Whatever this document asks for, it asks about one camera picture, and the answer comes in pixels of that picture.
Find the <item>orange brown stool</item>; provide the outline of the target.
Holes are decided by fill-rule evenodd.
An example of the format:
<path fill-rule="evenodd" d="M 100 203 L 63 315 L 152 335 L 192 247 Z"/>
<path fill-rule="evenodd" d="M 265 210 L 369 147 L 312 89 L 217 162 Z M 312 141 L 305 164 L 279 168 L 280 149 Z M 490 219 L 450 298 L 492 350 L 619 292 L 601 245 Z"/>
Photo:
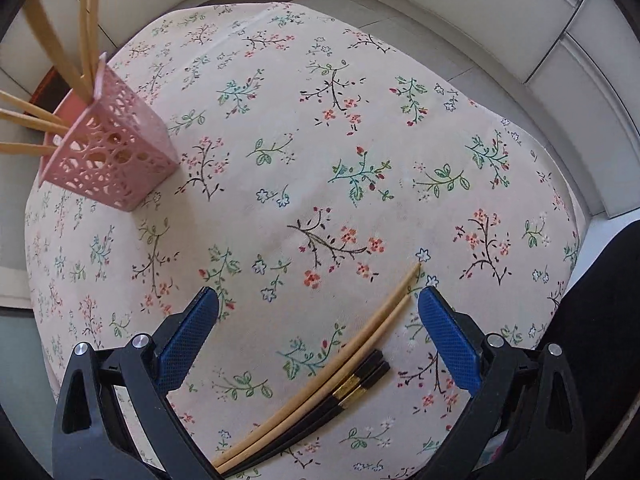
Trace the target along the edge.
<path fill-rule="evenodd" d="M 38 84 L 29 102 L 53 114 L 68 92 L 70 92 L 70 86 L 58 71 L 51 67 Z"/>

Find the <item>black-tipped chopstick lower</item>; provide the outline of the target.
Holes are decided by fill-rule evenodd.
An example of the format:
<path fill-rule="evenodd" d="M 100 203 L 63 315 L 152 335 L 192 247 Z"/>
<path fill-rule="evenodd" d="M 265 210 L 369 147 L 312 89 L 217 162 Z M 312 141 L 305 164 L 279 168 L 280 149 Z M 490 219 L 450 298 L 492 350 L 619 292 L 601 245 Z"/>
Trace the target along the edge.
<path fill-rule="evenodd" d="M 394 302 L 378 310 L 367 325 L 354 337 L 335 359 L 314 379 L 296 393 L 285 406 L 273 414 L 247 437 L 212 460 L 216 471 L 228 472 L 265 444 L 279 437 L 299 422 L 325 396 L 331 394 L 349 378 L 359 363 L 376 346 L 378 340 L 392 326 L 398 315 L 410 304 L 411 296 L 403 294 Z"/>

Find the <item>black-tipped chopstick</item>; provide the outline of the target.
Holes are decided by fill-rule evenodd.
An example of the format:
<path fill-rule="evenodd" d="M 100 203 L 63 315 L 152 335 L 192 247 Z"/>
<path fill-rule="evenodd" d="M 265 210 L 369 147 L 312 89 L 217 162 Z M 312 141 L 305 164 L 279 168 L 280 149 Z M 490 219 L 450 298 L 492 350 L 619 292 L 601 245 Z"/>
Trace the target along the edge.
<path fill-rule="evenodd" d="M 320 398 L 322 398 L 326 394 L 326 390 L 331 392 L 345 376 L 348 376 L 359 361 L 367 355 L 370 348 L 375 345 L 378 338 L 385 333 L 387 327 L 393 323 L 395 315 L 400 312 L 401 307 L 410 300 L 407 295 L 408 287 L 416 278 L 419 270 L 420 263 L 416 262 L 402 278 L 396 289 L 386 298 L 382 307 L 379 307 L 374 312 L 374 315 L 369 318 L 366 325 L 352 337 L 348 344 L 337 353 L 325 368 L 320 370 L 316 377 L 307 382 L 304 388 L 301 388 L 279 411 L 275 412 L 257 429 L 214 458 L 212 465 L 219 472 L 228 470 L 236 463 L 238 456 L 243 457 L 245 455 L 245 451 L 248 448 L 251 448 L 257 442 L 265 440 L 267 436 L 274 436 L 277 429 L 284 430 L 285 424 L 293 422 L 293 415 L 300 411 L 317 392 L 320 393 Z"/>
<path fill-rule="evenodd" d="M 247 437 L 212 460 L 216 471 L 228 472 L 265 444 L 279 437 L 299 422 L 325 396 L 331 394 L 349 378 L 359 363 L 376 346 L 378 340 L 392 326 L 398 315 L 410 304 L 411 296 L 403 294 L 394 302 L 378 310 L 367 325 L 354 337 L 335 359 L 314 379 L 296 393 L 285 406 L 273 414 Z"/>

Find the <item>black-tipped chopstick upper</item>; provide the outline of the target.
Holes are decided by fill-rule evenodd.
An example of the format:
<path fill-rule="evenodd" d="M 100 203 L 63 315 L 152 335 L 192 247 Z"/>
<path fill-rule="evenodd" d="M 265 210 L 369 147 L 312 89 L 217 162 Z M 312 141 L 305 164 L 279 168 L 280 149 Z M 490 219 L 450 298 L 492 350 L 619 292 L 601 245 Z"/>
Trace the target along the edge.
<path fill-rule="evenodd" d="M 401 307 L 410 300 L 407 295 L 408 287 L 416 278 L 419 270 L 420 263 L 416 262 L 402 278 L 396 289 L 386 298 L 382 307 L 379 307 L 374 312 L 374 315 L 369 318 L 366 325 L 352 337 L 348 344 L 337 353 L 325 368 L 320 370 L 316 377 L 307 382 L 304 388 L 301 388 L 279 411 L 275 412 L 257 429 L 214 458 L 212 465 L 219 472 L 228 470 L 236 463 L 238 456 L 243 457 L 245 455 L 245 451 L 248 448 L 251 448 L 257 442 L 265 440 L 267 436 L 274 436 L 277 429 L 284 430 L 285 424 L 293 422 L 293 415 L 300 411 L 317 392 L 320 393 L 320 398 L 322 398 L 326 394 L 326 390 L 331 392 L 345 376 L 348 376 L 359 361 L 367 355 L 370 348 L 375 345 L 378 338 L 385 333 L 387 327 L 393 323 L 395 315 L 400 312 Z"/>

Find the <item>floral tablecloth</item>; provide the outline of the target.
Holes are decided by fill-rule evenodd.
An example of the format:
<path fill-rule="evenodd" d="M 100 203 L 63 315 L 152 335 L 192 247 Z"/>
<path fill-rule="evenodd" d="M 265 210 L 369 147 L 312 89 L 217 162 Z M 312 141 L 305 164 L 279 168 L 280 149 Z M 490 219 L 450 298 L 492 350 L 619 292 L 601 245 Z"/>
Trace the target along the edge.
<path fill-rule="evenodd" d="M 434 286 L 486 332 L 541 340 L 586 219 L 514 122 L 297 4 L 172 12 L 110 66 L 163 119 L 180 167 L 131 212 L 32 188 L 27 273 L 53 390 L 79 341 L 152 333 L 203 286 L 218 322 L 169 401 L 211 458 L 391 292 Z"/>

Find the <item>pink perforated utensil basket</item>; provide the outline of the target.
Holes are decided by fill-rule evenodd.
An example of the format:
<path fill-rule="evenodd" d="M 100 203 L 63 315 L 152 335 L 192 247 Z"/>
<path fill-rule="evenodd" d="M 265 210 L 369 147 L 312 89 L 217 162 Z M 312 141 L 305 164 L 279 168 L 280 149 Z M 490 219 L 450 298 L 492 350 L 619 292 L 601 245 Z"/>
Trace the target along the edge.
<path fill-rule="evenodd" d="M 54 114 L 68 122 L 48 132 L 54 151 L 40 158 L 40 185 L 50 183 L 121 211 L 132 211 L 179 168 L 163 119 L 99 57 L 93 101 L 67 92 Z"/>

